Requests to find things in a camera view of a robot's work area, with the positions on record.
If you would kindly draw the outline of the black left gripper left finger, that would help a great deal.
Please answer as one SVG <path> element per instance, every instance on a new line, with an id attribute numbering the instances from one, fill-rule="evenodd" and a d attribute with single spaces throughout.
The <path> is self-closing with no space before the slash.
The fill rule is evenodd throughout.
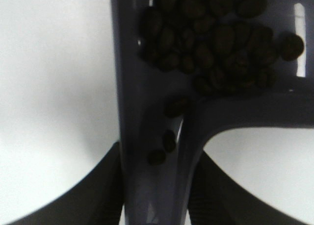
<path id="1" fill-rule="evenodd" d="M 117 225 L 123 207 L 119 142 L 78 184 L 14 225 Z"/>

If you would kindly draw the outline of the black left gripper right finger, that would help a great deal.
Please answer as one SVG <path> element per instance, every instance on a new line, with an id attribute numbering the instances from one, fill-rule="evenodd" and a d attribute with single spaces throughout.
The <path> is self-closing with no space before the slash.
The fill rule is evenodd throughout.
<path id="1" fill-rule="evenodd" d="M 187 206 L 193 225 L 301 225 L 232 180 L 205 153 L 194 171 Z"/>

